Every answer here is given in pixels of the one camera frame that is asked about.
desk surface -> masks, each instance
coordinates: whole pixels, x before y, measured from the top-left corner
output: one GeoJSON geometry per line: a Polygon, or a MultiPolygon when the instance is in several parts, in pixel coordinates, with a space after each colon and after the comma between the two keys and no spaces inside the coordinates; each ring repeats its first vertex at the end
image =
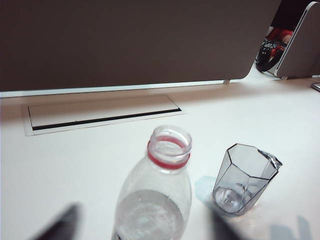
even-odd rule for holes
{"type": "Polygon", "coordinates": [[[76,202],[82,206],[77,239],[109,239],[125,177],[144,156],[153,129],[173,124],[193,139],[193,199],[183,240],[211,239],[209,210],[196,198],[195,182],[216,177],[234,143],[272,153],[283,167],[256,206],[230,222],[254,240],[319,239],[320,93],[309,86],[320,80],[271,79],[251,72],[229,85],[1,99],[1,238],[29,239],[76,202]],[[24,104],[161,93],[186,114],[25,136],[24,104]]]}

blurry dark object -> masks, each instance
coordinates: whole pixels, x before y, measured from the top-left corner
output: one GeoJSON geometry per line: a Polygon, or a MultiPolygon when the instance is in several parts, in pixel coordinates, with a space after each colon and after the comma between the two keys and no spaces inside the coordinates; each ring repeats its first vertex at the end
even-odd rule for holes
{"type": "Polygon", "coordinates": [[[58,220],[34,240],[72,240],[79,221],[79,207],[70,206],[58,220]]]}
{"type": "Polygon", "coordinates": [[[320,92],[320,82],[312,83],[310,87],[320,92]]]}
{"type": "Polygon", "coordinates": [[[219,215],[215,210],[212,211],[211,221],[213,224],[213,239],[217,240],[242,240],[243,238],[219,215]]]}
{"type": "Polygon", "coordinates": [[[287,44],[278,40],[265,39],[256,57],[256,69],[265,72],[271,69],[284,53],[287,44]]]}
{"type": "Polygon", "coordinates": [[[271,26],[294,31],[306,6],[311,2],[312,0],[282,0],[271,26]]]}

red object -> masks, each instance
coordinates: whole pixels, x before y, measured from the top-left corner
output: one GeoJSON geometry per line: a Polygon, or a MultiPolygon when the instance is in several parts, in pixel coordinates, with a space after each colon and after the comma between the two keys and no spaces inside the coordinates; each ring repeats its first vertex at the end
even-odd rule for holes
{"type": "Polygon", "coordinates": [[[282,28],[278,28],[278,27],[274,27],[272,29],[272,31],[269,33],[268,36],[266,36],[266,39],[268,40],[279,40],[282,41],[282,39],[287,36],[290,35],[292,36],[294,34],[293,31],[290,30],[286,30],[286,29],[282,29],[282,28]]]}
{"type": "Polygon", "coordinates": [[[270,57],[275,57],[277,55],[278,51],[277,48],[273,48],[270,51],[270,57]]]}
{"type": "MultiPolygon", "coordinates": [[[[169,137],[169,136],[160,136],[157,138],[158,141],[166,141],[166,142],[171,142],[171,143],[174,143],[174,144],[177,144],[179,147],[181,148],[184,148],[185,147],[185,144],[179,140],[177,140],[176,138],[174,137],[169,137]]],[[[188,163],[188,160],[190,158],[190,153],[187,155],[187,159],[181,163],[169,163],[169,162],[163,162],[161,160],[158,160],[156,159],[150,152],[150,149],[149,149],[149,145],[150,145],[150,141],[148,142],[148,146],[147,146],[147,155],[149,157],[149,159],[155,163],[156,165],[158,165],[159,167],[161,168],[164,168],[164,169],[170,169],[170,170],[176,170],[176,169],[180,169],[182,167],[184,167],[187,163],[188,163]]]]}

hexagonal cup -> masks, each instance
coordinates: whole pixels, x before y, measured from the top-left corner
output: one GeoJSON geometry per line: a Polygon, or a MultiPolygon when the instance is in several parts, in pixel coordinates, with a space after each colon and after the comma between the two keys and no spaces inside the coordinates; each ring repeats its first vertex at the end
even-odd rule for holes
{"type": "Polygon", "coordinates": [[[225,152],[213,188],[217,210],[240,216],[250,210],[282,163],[254,146],[235,144],[225,152]]]}

